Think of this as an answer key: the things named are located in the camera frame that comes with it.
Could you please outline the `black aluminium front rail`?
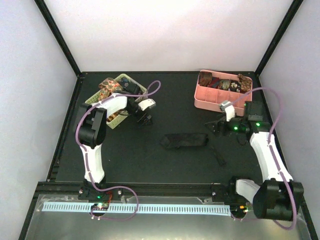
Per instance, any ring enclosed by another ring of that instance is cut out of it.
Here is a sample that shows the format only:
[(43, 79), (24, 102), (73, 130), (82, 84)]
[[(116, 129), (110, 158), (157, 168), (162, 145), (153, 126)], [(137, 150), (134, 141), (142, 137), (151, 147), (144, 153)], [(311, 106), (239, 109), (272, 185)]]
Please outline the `black aluminium front rail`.
[[(180, 184), (180, 183), (120, 183), (108, 182), (100, 192), (121, 189), (123, 195), (132, 196), (133, 193), (127, 188), (132, 189), (139, 197), (212, 197), (211, 185), (209, 184)], [(83, 182), (39, 182), (36, 193), (49, 194), (79, 194), (82, 185), (90, 186), (91, 184)]]

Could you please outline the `rolled red tie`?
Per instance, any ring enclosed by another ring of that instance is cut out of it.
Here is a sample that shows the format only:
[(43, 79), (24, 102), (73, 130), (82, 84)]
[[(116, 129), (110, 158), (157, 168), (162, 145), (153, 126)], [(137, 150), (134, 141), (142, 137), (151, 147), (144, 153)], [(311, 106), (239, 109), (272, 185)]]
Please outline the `rolled red tie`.
[(212, 77), (211, 82), (207, 85), (208, 88), (219, 89), (221, 79), (219, 77)]

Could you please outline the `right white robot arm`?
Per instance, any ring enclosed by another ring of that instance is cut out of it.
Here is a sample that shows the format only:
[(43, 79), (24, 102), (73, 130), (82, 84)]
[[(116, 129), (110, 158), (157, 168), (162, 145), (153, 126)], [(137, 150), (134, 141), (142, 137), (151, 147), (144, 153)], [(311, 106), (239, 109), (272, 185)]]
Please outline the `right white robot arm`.
[(263, 118), (262, 103), (245, 101), (242, 117), (236, 116), (236, 110), (228, 100), (220, 103), (219, 108), (224, 116), (206, 125), (216, 136), (244, 134), (262, 174), (260, 185), (251, 179), (233, 177), (227, 189), (228, 198), (234, 202), (245, 198), (252, 204), (258, 219), (293, 222), (297, 218), (304, 188), (293, 180), (281, 161), (272, 126)]

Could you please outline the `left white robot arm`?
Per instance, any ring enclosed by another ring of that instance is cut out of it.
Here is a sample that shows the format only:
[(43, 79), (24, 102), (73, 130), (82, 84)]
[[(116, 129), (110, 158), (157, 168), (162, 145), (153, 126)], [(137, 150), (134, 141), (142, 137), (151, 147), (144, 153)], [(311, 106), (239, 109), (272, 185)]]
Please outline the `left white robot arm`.
[(161, 87), (143, 94), (116, 90), (108, 97), (93, 104), (84, 103), (79, 108), (75, 122), (75, 141), (83, 155), (85, 174), (84, 180), (91, 185), (89, 193), (97, 200), (103, 199), (108, 192), (105, 181), (105, 171), (102, 165), (102, 144), (107, 133), (107, 118), (111, 115), (126, 111), (136, 118), (140, 126), (150, 125), (152, 117), (148, 110), (156, 106), (156, 102), (149, 98)]

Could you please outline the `black frame post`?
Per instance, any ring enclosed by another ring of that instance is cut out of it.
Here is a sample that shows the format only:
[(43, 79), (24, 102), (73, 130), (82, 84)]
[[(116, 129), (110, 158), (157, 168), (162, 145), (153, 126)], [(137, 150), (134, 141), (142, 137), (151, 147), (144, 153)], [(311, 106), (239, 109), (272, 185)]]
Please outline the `black frame post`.
[(45, 22), (47, 23), (49, 29), (51, 30), (56, 42), (60, 46), (65, 58), (67, 59), (69, 65), (71, 66), (73, 72), (78, 77), (82, 72), (78, 67), (75, 58), (72, 55), (54, 17), (52, 16), (46, 2), (44, 0), (34, 0), (36, 6), (38, 7), (40, 13), (42, 14)]
[(271, 42), (269, 43), (265, 53), (263, 54), (262, 59), (260, 60), (256, 70), (255, 75), (259, 77), (269, 62), (271, 56), (276, 50), (278, 44), (280, 43), (282, 37), (284, 36), (286, 30), (290, 26), (292, 20), (294, 19), (296, 13), (298, 12), (300, 6), (302, 5), (303, 0), (293, 0), (290, 4), (286, 14), (284, 15), (279, 27), (277, 28)]

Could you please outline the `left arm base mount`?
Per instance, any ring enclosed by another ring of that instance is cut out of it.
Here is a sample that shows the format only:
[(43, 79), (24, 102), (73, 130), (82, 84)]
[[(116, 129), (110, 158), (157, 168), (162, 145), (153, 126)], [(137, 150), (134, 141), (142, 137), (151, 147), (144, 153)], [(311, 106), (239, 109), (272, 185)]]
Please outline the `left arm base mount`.
[(123, 190), (120, 188), (98, 191), (92, 185), (82, 185), (79, 189), (77, 199), (88, 202), (107, 202), (121, 197)]

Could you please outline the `rolled dark floral tie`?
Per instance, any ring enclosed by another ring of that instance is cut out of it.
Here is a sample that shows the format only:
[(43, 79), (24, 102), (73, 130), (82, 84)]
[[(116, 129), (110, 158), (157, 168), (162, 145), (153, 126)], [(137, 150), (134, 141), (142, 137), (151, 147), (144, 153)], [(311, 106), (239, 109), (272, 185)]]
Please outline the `rolled dark floral tie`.
[(230, 82), (228, 90), (231, 92), (240, 93), (241, 92), (241, 83), (239, 81), (232, 80)]

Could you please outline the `right black frame post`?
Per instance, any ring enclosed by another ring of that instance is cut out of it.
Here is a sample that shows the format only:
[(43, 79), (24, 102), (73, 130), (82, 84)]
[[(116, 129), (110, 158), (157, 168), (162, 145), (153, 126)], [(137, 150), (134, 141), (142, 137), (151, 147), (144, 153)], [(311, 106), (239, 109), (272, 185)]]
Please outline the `right black frame post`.
[(302, 5), (303, 0), (293, 0), (290, 4), (286, 14), (284, 15), (279, 27), (277, 28), (271, 42), (269, 43), (265, 53), (263, 54), (262, 59), (260, 60), (256, 70), (255, 75), (259, 77), (269, 62), (271, 56), (276, 50), (278, 44), (280, 43), (282, 37), (284, 36), (286, 30), (290, 26), (292, 20), (294, 19), (296, 13), (298, 12), (300, 6)]

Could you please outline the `pink divided organizer box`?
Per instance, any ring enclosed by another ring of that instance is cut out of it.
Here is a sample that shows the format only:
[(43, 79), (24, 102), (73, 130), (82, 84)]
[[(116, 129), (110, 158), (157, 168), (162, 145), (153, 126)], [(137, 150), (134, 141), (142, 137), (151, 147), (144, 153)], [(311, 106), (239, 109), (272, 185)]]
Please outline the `pink divided organizer box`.
[[(212, 77), (239, 82), (239, 73), (231, 74), (206, 69), (200, 70), (200, 72), (210, 72), (212, 73)], [(233, 103), (235, 113), (237, 116), (243, 116), (245, 111), (245, 102), (253, 100), (252, 93), (232, 92), (229, 90), (221, 90), (216, 88), (210, 88), (207, 86), (200, 86), (198, 81), (199, 74), (197, 77), (197, 84), (194, 92), (194, 106), (198, 109), (221, 112), (221, 109), (219, 107), (220, 103), (222, 103), (225, 100), (230, 102), (237, 101), (236, 103)]]

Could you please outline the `floral orange necktie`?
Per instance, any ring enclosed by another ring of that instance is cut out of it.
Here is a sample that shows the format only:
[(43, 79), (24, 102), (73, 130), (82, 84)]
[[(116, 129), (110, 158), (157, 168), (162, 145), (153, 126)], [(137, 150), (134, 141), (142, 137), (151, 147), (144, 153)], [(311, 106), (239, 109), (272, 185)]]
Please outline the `floral orange necktie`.
[(108, 77), (105, 80), (103, 80), (98, 85), (100, 91), (98, 94), (98, 101), (102, 101), (109, 97), (114, 91), (122, 90), (122, 86), (115, 81), (112, 77)]

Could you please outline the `rolled brown dotted tie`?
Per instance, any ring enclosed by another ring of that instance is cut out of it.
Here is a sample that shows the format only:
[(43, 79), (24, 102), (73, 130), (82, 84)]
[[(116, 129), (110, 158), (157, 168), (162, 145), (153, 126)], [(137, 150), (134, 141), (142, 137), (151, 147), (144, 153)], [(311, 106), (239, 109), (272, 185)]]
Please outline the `rolled brown dotted tie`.
[(238, 81), (240, 83), (240, 93), (245, 94), (252, 89), (253, 81), (251, 78), (244, 76), (243, 74), (238, 74)]

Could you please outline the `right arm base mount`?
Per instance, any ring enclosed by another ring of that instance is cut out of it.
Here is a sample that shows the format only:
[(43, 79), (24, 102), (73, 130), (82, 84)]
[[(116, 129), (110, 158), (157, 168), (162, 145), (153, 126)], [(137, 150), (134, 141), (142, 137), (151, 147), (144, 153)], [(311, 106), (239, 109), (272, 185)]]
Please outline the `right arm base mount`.
[(210, 187), (213, 202), (223, 202), (226, 205), (246, 204), (249, 201), (236, 193), (235, 187), (228, 184), (212, 184)]

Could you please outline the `black necktie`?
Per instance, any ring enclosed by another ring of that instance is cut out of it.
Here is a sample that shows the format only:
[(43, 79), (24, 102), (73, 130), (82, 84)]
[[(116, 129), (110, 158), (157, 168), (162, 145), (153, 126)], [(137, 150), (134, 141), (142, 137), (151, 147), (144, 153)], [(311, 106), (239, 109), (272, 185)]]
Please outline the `black necktie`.
[(227, 162), (218, 148), (210, 143), (207, 133), (169, 133), (163, 135), (159, 144), (166, 150), (181, 152), (189, 159), (209, 159), (216, 160), (220, 167), (225, 167)]

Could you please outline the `green plastic basket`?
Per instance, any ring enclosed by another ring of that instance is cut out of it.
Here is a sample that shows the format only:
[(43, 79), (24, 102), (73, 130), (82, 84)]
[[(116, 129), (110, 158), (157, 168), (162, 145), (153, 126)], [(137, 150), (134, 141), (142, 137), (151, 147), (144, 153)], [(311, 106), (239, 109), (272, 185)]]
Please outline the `green plastic basket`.
[[(99, 91), (88, 98), (85, 103), (89, 105), (95, 105), (99, 101), (109, 97), (115, 90), (119, 90), (120, 88), (122, 90), (129, 90), (129, 84), (136, 84), (139, 86), (140, 90), (138, 91), (138, 95), (143, 95), (148, 91), (143, 85), (135, 81), (133, 78), (125, 73), (122, 73), (116, 78), (108, 77), (102, 81), (99, 84)], [(111, 129), (115, 129), (128, 116), (129, 113), (126, 110), (117, 111), (111, 116), (107, 117), (106, 125)]]

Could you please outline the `navy patterned necktie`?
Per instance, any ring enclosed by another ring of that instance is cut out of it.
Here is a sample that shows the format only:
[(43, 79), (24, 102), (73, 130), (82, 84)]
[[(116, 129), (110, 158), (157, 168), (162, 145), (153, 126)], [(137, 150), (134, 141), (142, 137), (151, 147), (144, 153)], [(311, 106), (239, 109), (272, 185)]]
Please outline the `navy patterned necktie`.
[(121, 87), (123, 89), (128, 89), (128, 88), (131, 88), (133, 86), (133, 82), (130, 81), (130, 79), (128, 79), (127, 77), (123, 76), (123, 77), (120, 77), (117, 82), (121, 85)]

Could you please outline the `rolled olive tie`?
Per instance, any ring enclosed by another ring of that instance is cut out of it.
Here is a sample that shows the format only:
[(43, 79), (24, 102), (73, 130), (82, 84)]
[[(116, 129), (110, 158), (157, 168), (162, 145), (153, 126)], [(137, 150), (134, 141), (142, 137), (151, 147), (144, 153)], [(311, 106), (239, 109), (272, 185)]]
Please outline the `rolled olive tie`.
[(221, 79), (218, 84), (219, 90), (228, 91), (231, 86), (232, 81), (230, 79)]

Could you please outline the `left black frame post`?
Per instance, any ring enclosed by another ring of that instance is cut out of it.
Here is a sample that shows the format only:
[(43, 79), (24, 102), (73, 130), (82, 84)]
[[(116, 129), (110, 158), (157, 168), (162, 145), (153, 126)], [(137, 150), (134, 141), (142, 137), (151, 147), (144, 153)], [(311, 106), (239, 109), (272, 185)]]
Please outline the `left black frame post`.
[(34, 0), (36, 6), (38, 7), (40, 13), (42, 14), (45, 22), (47, 23), (49, 29), (51, 30), (56, 42), (60, 46), (65, 58), (67, 59), (69, 65), (71, 66), (73, 72), (78, 77), (82, 72), (78, 67), (75, 58), (72, 55), (54, 17), (52, 16), (46, 2), (44, 0)]

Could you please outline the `yellow necktie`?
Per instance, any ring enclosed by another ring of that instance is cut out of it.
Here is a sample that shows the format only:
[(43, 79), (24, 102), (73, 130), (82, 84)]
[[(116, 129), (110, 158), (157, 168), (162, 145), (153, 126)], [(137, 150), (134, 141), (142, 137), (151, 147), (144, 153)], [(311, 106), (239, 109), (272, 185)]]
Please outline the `yellow necktie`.
[(119, 116), (118, 112), (115, 112), (113, 114), (111, 114), (108, 118), (107, 118), (107, 122), (110, 123), (112, 122), (115, 118), (117, 118)]

